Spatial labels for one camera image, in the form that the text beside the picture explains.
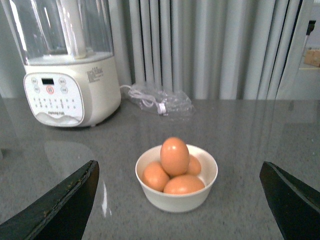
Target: cardboard box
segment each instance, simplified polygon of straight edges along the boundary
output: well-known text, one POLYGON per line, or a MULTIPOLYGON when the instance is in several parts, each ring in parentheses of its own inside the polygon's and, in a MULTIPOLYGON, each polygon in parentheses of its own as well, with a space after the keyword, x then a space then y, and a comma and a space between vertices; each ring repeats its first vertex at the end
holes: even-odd
POLYGON ((308 50, 304 58, 304 63, 320 67, 320 50, 308 50))

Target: table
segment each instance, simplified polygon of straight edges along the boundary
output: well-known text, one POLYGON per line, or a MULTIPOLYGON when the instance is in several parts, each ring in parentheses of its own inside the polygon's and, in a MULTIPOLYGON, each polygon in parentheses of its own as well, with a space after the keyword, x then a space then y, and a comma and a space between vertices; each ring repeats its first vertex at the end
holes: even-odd
POLYGON ((320 190, 319 101, 192 103, 193 116, 175 118, 123 100, 95 127, 57 128, 39 123, 25 98, 0 99, 0 223, 96 160, 100 177, 85 240, 282 239, 260 169, 272 162, 320 190), (190 212, 157 209, 136 179, 138 157, 171 136, 206 150, 218 165, 208 198, 190 212))

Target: red button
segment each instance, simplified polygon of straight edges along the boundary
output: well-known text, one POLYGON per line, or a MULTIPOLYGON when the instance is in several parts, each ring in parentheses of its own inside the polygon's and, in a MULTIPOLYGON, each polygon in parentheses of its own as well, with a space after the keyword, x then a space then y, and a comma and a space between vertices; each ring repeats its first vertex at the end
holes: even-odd
POLYGON ((54 94, 55 90, 52 86, 46 86, 46 91, 48 94, 54 94))

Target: bowl of eggs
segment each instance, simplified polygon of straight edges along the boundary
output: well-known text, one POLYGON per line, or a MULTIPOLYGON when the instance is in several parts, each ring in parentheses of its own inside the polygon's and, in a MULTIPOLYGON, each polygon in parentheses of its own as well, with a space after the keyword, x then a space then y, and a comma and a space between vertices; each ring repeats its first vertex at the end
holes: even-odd
POLYGON ((206 200, 218 166, 207 151, 170 137, 139 157, 135 174, 151 204, 166 212, 183 213, 206 200))

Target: button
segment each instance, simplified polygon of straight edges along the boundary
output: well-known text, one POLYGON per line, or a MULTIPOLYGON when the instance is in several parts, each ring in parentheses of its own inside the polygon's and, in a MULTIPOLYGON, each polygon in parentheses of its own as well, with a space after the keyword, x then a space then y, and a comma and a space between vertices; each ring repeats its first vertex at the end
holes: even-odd
POLYGON ((38 87, 38 85, 34 86, 34 91, 38 94, 40 93, 40 87, 38 87))
POLYGON ((60 83, 60 85, 64 86, 64 85, 66 85, 66 80, 63 77, 60 77, 59 83, 60 83))
POLYGON ((37 85, 37 84, 38 84, 38 80, 37 80, 35 77, 32 77, 32 78, 31 78, 31 82, 32 82, 34 85, 37 85))
POLYGON ((62 87, 61 87, 61 92, 62 92, 63 94, 67 94, 67 93, 68 93, 68 88, 67 88, 66 86, 62 86, 62 87))
POLYGON ((50 85, 46 86, 46 91, 50 95, 54 94, 54 92, 55 92, 54 88, 52 86, 50 86, 50 85))

